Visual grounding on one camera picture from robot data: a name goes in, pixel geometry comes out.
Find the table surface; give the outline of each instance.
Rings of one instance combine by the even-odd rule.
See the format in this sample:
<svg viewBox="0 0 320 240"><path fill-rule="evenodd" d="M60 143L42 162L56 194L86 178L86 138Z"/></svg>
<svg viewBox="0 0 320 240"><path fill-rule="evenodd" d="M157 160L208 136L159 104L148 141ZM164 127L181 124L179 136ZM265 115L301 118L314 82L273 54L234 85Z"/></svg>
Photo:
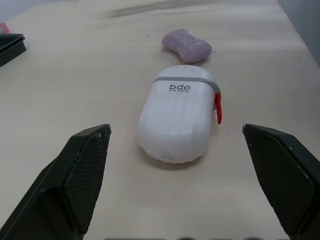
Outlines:
<svg viewBox="0 0 320 240"><path fill-rule="evenodd" d="M109 123L103 186L84 239L288 238L259 186L242 125L295 135L320 158L320 71L274 0L74 0L8 22L27 51L0 68L0 226L68 138ZM185 28L215 52L223 121L183 165L148 157L135 129L162 49Z"/></svg>

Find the red clip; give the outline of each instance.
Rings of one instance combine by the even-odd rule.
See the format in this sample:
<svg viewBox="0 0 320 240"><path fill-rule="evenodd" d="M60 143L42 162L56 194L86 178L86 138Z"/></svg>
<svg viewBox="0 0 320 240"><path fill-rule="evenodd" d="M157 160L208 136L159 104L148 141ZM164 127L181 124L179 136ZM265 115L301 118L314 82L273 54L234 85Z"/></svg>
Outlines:
<svg viewBox="0 0 320 240"><path fill-rule="evenodd" d="M222 108L221 108L221 98L220 93L215 95L215 105L216 105L216 114L218 118L218 124L222 122Z"/></svg>

